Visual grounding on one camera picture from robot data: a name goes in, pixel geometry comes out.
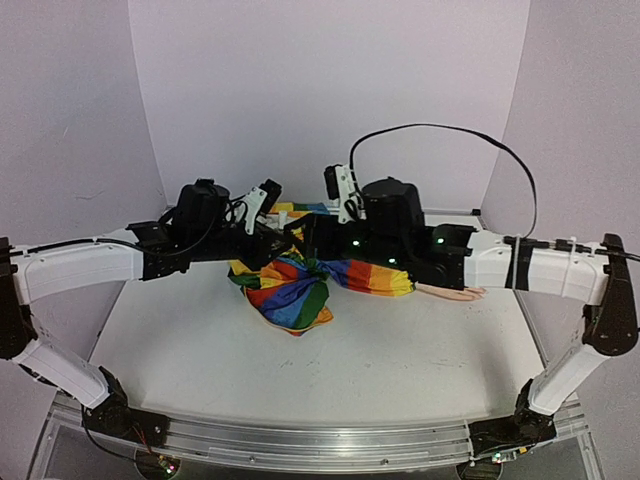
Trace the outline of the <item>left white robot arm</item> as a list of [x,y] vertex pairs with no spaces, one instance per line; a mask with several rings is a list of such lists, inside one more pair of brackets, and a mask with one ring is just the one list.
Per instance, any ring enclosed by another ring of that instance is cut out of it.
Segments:
[[35,247],[1,240],[1,357],[76,399],[86,429],[116,438],[160,441],[164,416],[130,407],[117,378],[62,347],[32,318],[31,303],[110,282],[150,281],[186,273],[192,264],[241,260],[258,270],[289,242],[262,223],[282,188],[268,179],[236,199],[212,180],[185,186],[157,221],[107,236]]

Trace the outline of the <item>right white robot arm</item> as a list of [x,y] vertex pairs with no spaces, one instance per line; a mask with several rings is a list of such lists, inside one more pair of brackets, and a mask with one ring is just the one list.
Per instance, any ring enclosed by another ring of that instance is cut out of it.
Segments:
[[510,416],[469,426],[475,456],[532,447],[556,436],[554,415],[602,363],[638,342],[627,262],[615,234],[600,243],[503,236],[469,225],[428,226],[414,185],[388,178],[367,185],[363,202],[340,202],[336,215],[307,214],[285,234],[307,258],[358,260],[434,287],[505,288],[583,302],[568,346],[521,389]]

